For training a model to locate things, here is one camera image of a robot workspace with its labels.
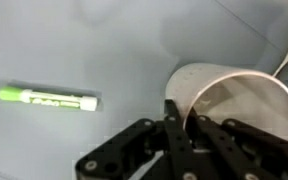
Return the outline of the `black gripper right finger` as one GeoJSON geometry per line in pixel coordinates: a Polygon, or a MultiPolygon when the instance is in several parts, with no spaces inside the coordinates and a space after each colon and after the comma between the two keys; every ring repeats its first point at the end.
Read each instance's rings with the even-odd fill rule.
{"type": "Polygon", "coordinates": [[[288,141],[237,119],[218,124],[191,110],[186,131],[194,150],[215,156],[224,179],[288,180],[288,141]]]}

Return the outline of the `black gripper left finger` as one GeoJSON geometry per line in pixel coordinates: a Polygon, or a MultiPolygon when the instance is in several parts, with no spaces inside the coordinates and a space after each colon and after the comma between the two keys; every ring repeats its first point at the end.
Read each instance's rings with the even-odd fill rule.
{"type": "Polygon", "coordinates": [[[75,165],[77,180],[129,180],[149,162],[153,166],[141,180],[197,180],[179,109],[167,99],[165,110],[164,119],[139,119],[84,155],[75,165]]]}

